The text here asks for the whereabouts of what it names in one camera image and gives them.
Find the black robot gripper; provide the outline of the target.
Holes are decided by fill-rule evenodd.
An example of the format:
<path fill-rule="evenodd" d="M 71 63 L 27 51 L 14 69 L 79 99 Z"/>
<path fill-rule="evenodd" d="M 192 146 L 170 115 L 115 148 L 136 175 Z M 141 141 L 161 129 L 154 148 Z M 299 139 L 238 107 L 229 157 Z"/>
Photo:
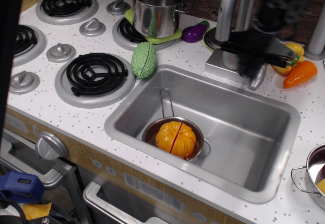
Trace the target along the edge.
<path fill-rule="evenodd" d="M 228 36 L 228 47 L 239 59 L 239 74 L 255 78 L 265 63 L 287 64 L 295 53 L 280 43 L 276 36 L 303 16 L 306 0 L 261 0 L 252 27 Z"/>

